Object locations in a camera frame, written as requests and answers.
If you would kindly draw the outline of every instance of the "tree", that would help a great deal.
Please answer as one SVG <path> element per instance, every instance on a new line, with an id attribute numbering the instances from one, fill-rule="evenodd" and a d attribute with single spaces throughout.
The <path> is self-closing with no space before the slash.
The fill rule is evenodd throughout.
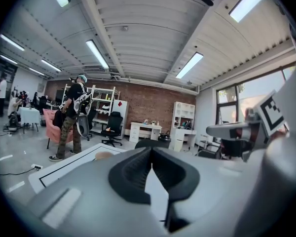
<path id="1" fill-rule="evenodd" d="M 245 89 L 244 84 L 238 85 L 238 94 Z M 230 87 L 228 89 L 221 90 L 219 96 L 226 96 L 228 102 L 236 101 L 235 87 Z"/>

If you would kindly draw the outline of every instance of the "pink armchair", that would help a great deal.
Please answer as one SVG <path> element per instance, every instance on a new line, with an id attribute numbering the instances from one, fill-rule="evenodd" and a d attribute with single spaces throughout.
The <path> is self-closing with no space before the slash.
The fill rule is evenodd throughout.
<path id="1" fill-rule="evenodd" d="M 43 109 L 45 121 L 46 121 L 46 136 L 48 137 L 47 149 L 49 147 L 49 141 L 52 140 L 56 144 L 60 141 L 61 130 L 59 127 L 53 125 L 56 111 Z M 74 139 L 73 131 L 71 130 L 67 137 L 67 143 Z"/>

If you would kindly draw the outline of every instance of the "power strip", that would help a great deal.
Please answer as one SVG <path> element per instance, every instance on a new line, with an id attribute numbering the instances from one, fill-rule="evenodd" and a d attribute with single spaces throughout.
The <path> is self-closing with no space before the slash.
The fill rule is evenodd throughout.
<path id="1" fill-rule="evenodd" d="M 31 168 L 36 168 L 37 170 L 39 170 L 39 169 L 43 169 L 43 166 L 37 165 L 37 164 L 32 164 Z"/>

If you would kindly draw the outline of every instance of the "camouflage pants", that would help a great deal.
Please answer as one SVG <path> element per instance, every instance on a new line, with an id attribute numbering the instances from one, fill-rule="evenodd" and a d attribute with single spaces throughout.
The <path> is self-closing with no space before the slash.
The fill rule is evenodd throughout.
<path id="1" fill-rule="evenodd" d="M 71 127 L 73 127 L 74 129 L 74 152 L 75 153 L 81 152 L 80 134 L 78 133 L 77 124 L 75 121 L 76 121 L 75 118 L 70 118 L 70 117 L 66 117 L 64 120 L 63 126 L 61 127 L 61 136 L 60 136 L 58 151 L 56 154 L 58 158 L 65 157 L 65 146 L 66 146 L 68 133 Z"/>

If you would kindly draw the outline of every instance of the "cable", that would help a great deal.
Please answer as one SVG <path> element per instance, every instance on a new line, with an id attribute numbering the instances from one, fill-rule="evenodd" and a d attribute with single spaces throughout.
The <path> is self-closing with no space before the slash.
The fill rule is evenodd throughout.
<path id="1" fill-rule="evenodd" d="M 5 134 L 2 134 L 2 135 L 0 135 L 0 136 L 5 136 L 5 135 L 7 135 L 7 134 L 9 134 L 9 133 L 7 132 L 7 133 L 5 133 Z"/>
<path id="2" fill-rule="evenodd" d="M 18 174 L 14 174 L 14 173 L 7 173 L 7 174 L 0 174 L 0 176 L 7 176 L 7 175 L 14 175 L 14 176 L 18 176 L 18 175 L 22 175 L 22 174 L 25 174 L 25 173 L 27 173 L 27 172 L 30 172 L 31 170 L 33 170 L 33 169 L 40 169 L 40 168 L 38 168 L 38 167 L 35 167 L 35 168 L 31 168 L 30 170 L 28 170 L 28 171 L 25 171 L 25 172 L 22 172 L 22 173 L 18 173 Z"/>

